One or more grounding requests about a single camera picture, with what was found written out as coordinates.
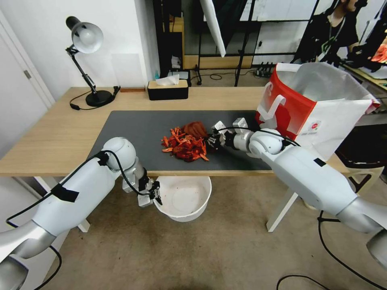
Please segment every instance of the white bucket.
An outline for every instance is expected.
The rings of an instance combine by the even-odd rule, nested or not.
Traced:
[[[161,176],[162,205],[157,209],[177,222],[189,222],[199,217],[207,207],[212,185],[209,176]]]

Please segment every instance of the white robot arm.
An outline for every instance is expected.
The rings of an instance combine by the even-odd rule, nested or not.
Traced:
[[[359,232],[380,230],[367,243],[370,254],[387,269],[387,207],[356,195],[347,179],[302,147],[289,144],[273,129],[251,132],[239,118],[235,132],[218,122],[210,144],[231,146],[249,156],[261,158],[289,188],[311,206],[335,215],[343,224]]]
[[[133,145],[121,137],[110,139],[99,154],[44,196],[32,220],[0,233],[0,290],[19,289],[28,273],[11,254],[28,259],[47,249],[58,235],[76,227],[95,209],[122,172],[124,190],[137,193],[139,206],[150,205],[153,199],[161,203],[160,185],[147,177]]]

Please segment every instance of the red and white bag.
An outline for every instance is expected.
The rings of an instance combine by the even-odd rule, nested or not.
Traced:
[[[360,117],[379,106],[351,75],[329,64],[278,63],[256,120],[328,160]]]

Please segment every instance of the black tissue box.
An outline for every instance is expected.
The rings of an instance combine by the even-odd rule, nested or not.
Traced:
[[[148,96],[151,101],[188,99],[188,83],[186,80],[179,80],[177,85],[160,86],[156,81],[150,81]]]

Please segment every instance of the gray desk mat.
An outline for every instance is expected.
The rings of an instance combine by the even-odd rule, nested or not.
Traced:
[[[219,120],[226,126],[232,126],[235,119],[245,117],[252,126],[255,124],[254,116],[255,111],[112,111],[89,156],[98,153],[110,138],[125,137],[134,145],[138,158],[148,171],[270,170],[261,159],[248,157],[232,148],[208,152],[209,162],[202,159],[184,162],[161,151],[161,139],[171,135],[171,128],[202,121],[210,133],[211,126]]]

